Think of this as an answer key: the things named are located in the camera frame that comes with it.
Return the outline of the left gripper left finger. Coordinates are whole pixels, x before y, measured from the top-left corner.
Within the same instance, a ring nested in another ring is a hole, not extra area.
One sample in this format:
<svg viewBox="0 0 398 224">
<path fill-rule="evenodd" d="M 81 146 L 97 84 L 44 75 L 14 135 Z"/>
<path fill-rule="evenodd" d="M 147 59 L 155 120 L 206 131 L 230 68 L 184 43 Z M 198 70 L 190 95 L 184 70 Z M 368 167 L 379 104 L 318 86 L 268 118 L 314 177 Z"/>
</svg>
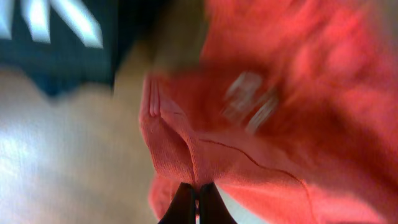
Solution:
<svg viewBox="0 0 398 224">
<path fill-rule="evenodd" d="M 190 184 L 181 183 L 158 224 L 196 224 L 196 214 L 195 191 Z"/>
</svg>

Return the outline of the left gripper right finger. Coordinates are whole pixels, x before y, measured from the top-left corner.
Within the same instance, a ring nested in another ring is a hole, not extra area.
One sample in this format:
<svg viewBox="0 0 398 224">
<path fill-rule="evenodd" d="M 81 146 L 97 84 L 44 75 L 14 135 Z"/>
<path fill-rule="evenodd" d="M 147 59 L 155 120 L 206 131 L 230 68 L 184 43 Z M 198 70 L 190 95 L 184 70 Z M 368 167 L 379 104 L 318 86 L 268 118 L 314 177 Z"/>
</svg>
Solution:
<svg viewBox="0 0 398 224">
<path fill-rule="evenodd" d="M 203 185 L 199 194 L 200 224 L 237 224 L 214 183 Z"/>
</svg>

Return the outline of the orange t-shirt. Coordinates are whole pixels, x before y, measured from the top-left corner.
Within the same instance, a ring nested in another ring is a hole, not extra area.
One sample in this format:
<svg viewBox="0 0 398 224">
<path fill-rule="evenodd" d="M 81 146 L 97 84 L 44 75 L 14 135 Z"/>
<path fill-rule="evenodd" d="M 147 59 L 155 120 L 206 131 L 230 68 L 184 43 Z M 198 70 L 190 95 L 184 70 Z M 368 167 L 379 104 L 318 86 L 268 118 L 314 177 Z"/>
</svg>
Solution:
<svg viewBox="0 0 398 224">
<path fill-rule="evenodd" d="M 375 1 L 208 1 L 202 66 L 144 80 L 166 213 L 213 182 L 272 223 L 397 222 L 397 54 Z"/>
</svg>

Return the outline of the folded dark navy t-shirt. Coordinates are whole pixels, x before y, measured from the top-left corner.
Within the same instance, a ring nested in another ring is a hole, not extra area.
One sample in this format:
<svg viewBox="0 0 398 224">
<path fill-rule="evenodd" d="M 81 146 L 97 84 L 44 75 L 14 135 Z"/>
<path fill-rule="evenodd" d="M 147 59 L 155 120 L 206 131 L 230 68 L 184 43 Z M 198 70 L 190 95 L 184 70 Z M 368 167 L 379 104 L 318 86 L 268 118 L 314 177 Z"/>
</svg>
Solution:
<svg viewBox="0 0 398 224">
<path fill-rule="evenodd" d="M 1 66 L 19 68 L 49 97 L 86 83 L 114 87 L 135 41 L 165 0 L 1 0 Z"/>
</svg>

